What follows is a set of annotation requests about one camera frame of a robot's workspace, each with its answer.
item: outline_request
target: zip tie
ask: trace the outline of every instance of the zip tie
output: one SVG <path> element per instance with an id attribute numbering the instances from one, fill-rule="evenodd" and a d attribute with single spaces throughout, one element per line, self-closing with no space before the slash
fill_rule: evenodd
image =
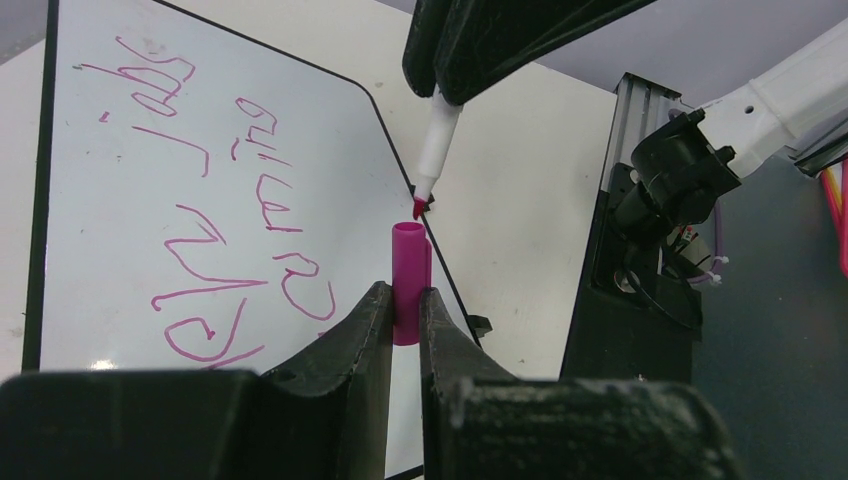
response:
<path id="1" fill-rule="evenodd" d="M 714 287 L 721 285 L 721 275 L 717 275 L 713 272 L 707 272 L 707 275 L 710 276 L 710 285 Z"/>

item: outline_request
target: whiteboard frame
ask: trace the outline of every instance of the whiteboard frame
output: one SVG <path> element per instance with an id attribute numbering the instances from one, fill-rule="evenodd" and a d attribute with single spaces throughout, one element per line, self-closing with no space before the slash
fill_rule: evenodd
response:
<path id="1" fill-rule="evenodd" d="M 45 267 L 47 260 L 47 225 L 50 209 L 50 167 L 51 155 L 53 151 L 53 100 L 56 87 L 57 42 L 59 31 L 59 1 L 60 0 L 50 0 L 47 12 L 47 35 L 44 53 L 43 86 L 41 93 L 41 119 L 39 125 L 38 150 L 35 167 L 35 198 L 33 201 L 32 236 L 30 240 L 29 276 L 27 281 L 26 319 L 24 322 L 23 354 L 21 359 L 21 370 L 23 372 L 38 371 L 41 363 L 41 334 L 44 313 Z M 247 40 L 256 45 L 257 47 L 269 49 L 273 52 L 284 55 L 292 60 L 301 62 L 309 67 L 315 68 L 324 73 L 328 73 L 338 79 L 352 83 L 353 85 L 359 87 L 363 92 L 365 92 L 365 94 L 371 101 L 371 105 L 374 108 L 374 114 L 377 116 L 377 119 L 380 122 L 380 126 L 382 127 L 383 133 L 386 136 L 386 141 L 388 142 L 389 147 L 391 148 L 392 153 L 394 154 L 398 168 L 400 169 L 401 174 L 403 175 L 407 187 L 410 189 L 410 196 L 412 195 L 412 184 L 409 181 L 409 176 L 407 175 L 406 170 L 403 168 L 403 164 L 400 161 L 397 149 L 395 148 L 394 143 L 392 142 L 392 139 L 389 136 L 389 131 L 386 128 L 386 123 L 383 121 L 383 117 L 382 115 L 380 115 L 380 110 L 377 108 L 377 103 L 374 101 L 374 97 L 371 95 L 371 92 L 369 92 L 368 89 L 363 87 L 360 83 L 350 78 L 339 75 L 338 73 L 335 73 L 331 70 L 315 65 L 314 63 L 306 61 L 283 50 L 275 48 L 271 45 L 268 45 L 267 43 L 260 42 L 254 38 L 239 33 L 219 23 L 203 18 L 200 15 L 187 11 L 164 0 L 149 1 L 173 9 L 190 18 L 199 20 L 208 25 L 219 28 L 243 40 Z M 474 340 L 474 343 L 480 346 L 480 340 L 468 321 L 468 312 L 465 309 L 465 305 L 462 302 L 462 298 L 459 295 L 459 291 L 456 288 L 456 284 L 453 281 L 453 277 L 451 277 L 450 271 L 448 270 L 448 266 L 445 263 L 444 257 L 442 256 L 442 253 L 439 250 L 439 246 L 436 242 L 436 238 L 433 235 L 430 225 L 429 223 L 427 223 L 425 217 L 422 217 L 422 222 L 424 223 L 424 226 L 427 229 L 427 233 L 429 234 L 430 240 L 432 241 L 433 249 L 436 252 L 436 257 L 439 259 L 442 268 L 445 270 L 445 275 L 447 276 L 448 283 L 450 284 L 453 295 L 456 297 L 457 303 L 459 304 L 459 308 L 462 311 L 462 315 L 465 319 L 466 324 L 468 325 L 468 329 L 471 332 L 471 337 Z M 411 479 L 422 474 L 423 467 L 417 467 L 407 470 L 406 472 L 394 475 L 391 478 L 394 480 Z"/>

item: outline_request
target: whiteboard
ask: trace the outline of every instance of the whiteboard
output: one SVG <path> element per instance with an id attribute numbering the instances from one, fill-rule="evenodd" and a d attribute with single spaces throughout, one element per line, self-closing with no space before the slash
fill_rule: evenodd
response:
<path id="1" fill-rule="evenodd" d="M 361 86 L 152 0 L 51 8 L 42 370 L 263 372 L 391 280 L 412 201 Z M 433 286 L 463 319 L 441 262 Z M 422 449 L 395 347 L 386 474 Z"/>

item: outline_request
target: black plastic part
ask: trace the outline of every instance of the black plastic part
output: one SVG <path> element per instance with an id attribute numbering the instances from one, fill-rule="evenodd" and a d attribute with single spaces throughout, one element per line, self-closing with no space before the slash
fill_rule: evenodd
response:
<path id="1" fill-rule="evenodd" d="M 477 338 L 483 338 L 487 333 L 492 331 L 492 322 L 486 317 L 480 315 L 469 315 L 468 326 L 477 334 Z"/>
<path id="2" fill-rule="evenodd" d="M 598 192 L 560 378 L 689 383 L 692 344 L 700 338 L 700 331 L 682 328 L 650 310 L 635 293 L 622 291 L 611 277 L 623 268 L 627 242 L 612 228 L 610 218 L 618 202 L 634 188 L 630 170 L 616 165 L 610 193 Z M 685 287 L 656 274 L 657 250 L 639 252 L 632 262 L 633 271 L 659 304 L 689 321 L 693 312 L 682 291 Z"/>
<path id="3" fill-rule="evenodd" d="M 732 147 L 715 149 L 698 129 L 703 109 L 681 113 L 645 137 L 631 160 L 641 186 L 615 213 L 620 232 L 640 248 L 653 248 L 675 226 L 703 223 L 716 200 L 740 185 L 727 167 Z"/>
<path id="4" fill-rule="evenodd" d="M 261 378 L 44 373 L 0 387 L 3 478 L 384 478 L 391 287 Z"/>
<path id="5" fill-rule="evenodd" d="M 516 379 L 422 297 L 427 480 L 742 478 L 716 413 L 689 387 Z"/>
<path id="6" fill-rule="evenodd" d="M 403 74 L 419 97 L 430 97 L 436 87 L 433 59 L 453 0 L 418 0 L 403 50 Z"/>
<path id="7" fill-rule="evenodd" d="M 435 74 L 445 99 L 462 105 L 527 63 L 653 1 L 418 0 L 404 73 L 419 96 L 432 94 Z"/>
<path id="8" fill-rule="evenodd" d="M 795 166 L 805 175 L 814 177 L 828 167 L 845 161 L 848 158 L 846 149 L 848 149 L 848 134 L 828 142 L 806 157 L 797 160 Z"/>

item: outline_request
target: gray wall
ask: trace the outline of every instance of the gray wall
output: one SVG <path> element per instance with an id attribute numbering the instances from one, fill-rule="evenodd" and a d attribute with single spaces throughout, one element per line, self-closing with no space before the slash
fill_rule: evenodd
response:
<path id="1" fill-rule="evenodd" d="M 44 38 L 47 0 L 0 0 L 0 65 Z"/>
<path id="2" fill-rule="evenodd" d="M 379 0 L 411 12 L 415 0 Z M 605 90 L 632 72 L 696 106 L 848 18 L 846 0 L 658 0 L 539 63 Z"/>

